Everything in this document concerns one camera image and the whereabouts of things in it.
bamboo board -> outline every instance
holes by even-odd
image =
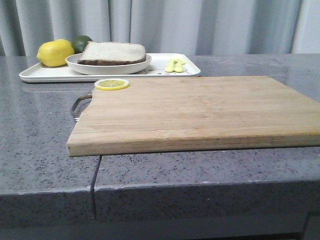
[[[70,156],[320,145],[320,103],[268,76],[129,82],[94,89]]]

lime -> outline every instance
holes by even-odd
[[[65,65],[66,57],[75,54],[71,42],[65,39],[48,41],[42,44],[36,58],[48,67],[58,67]]]
[[[87,46],[89,41],[92,41],[92,39],[89,36],[86,36],[86,35],[76,36],[72,41],[72,47],[74,49],[74,53],[76,54],[82,53],[85,50],[85,47]]]
[[[100,79],[94,83],[96,89],[120,90],[129,87],[129,81],[122,78]]]

yellow lemon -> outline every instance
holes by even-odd
[[[36,58],[48,67],[58,67],[66,64],[66,57],[75,54],[71,42],[65,39],[48,41],[42,44]]]

granite countertop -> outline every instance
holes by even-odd
[[[320,54],[189,58],[320,102]],[[320,147],[68,157],[70,108],[93,83],[23,82],[36,62],[0,57],[0,228],[320,211]]]

green lime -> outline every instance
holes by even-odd
[[[72,41],[72,47],[74,49],[74,53],[75,54],[82,53],[85,50],[85,47],[87,46],[89,41],[92,41],[92,39],[89,36],[86,36],[86,35],[76,36]]]

